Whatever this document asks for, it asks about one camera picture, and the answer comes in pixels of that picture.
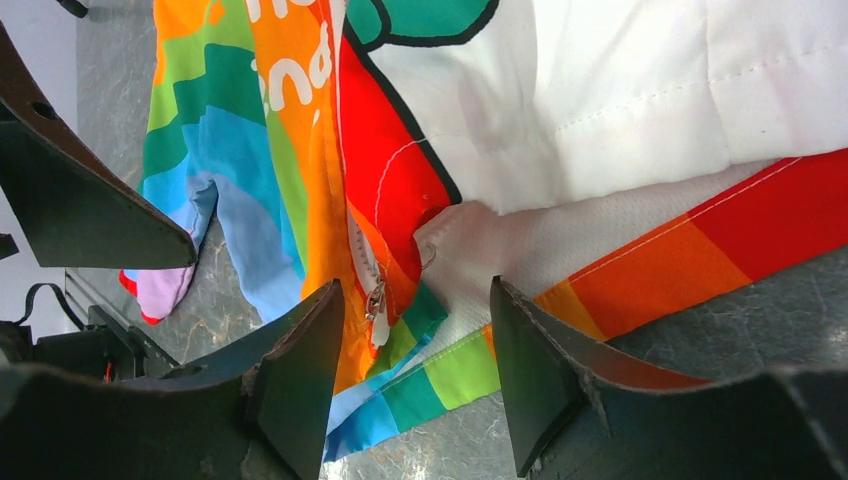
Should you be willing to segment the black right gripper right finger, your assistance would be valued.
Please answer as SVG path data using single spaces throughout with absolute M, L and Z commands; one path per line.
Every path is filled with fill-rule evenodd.
M 495 277 L 493 339 L 524 479 L 843 479 L 847 371 L 692 377 L 598 341 Z

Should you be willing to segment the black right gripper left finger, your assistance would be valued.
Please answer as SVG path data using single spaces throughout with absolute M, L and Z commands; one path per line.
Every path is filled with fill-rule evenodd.
M 41 364 L 1 371 L 5 479 L 319 475 L 343 336 L 339 281 L 160 378 L 107 383 Z

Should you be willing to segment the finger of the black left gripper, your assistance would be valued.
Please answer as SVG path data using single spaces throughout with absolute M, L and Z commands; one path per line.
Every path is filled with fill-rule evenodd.
M 1 34 L 1 188 L 47 268 L 193 265 L 189 234 L 109 170 L 55 112 Z

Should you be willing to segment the rainbow and white kids jacket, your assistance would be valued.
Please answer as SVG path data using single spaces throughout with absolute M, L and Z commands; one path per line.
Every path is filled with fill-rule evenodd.
M 497 391 L 503 275 L 598 340 L 847 243 L 843 1 L 157 1 L 143 197 L 264 322 L 322 284 L 322 461 Z

